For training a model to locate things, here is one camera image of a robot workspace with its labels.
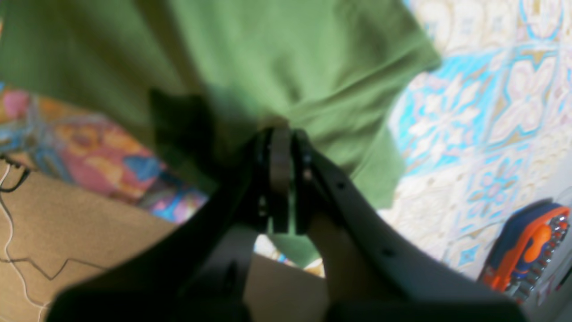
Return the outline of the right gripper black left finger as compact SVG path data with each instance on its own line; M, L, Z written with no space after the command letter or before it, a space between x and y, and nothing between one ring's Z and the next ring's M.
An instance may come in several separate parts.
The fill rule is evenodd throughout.
M253 158L186 224L60 293L47 320L248 322L242 295L256 238L290 228L291 140L288 128L256 136Z

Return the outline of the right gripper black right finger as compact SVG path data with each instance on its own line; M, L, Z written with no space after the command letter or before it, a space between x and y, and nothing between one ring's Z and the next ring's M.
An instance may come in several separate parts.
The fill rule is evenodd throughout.
M326 322L525 322L513 300L438 263L407 241L349 177L293 132L296 232L324 262Z

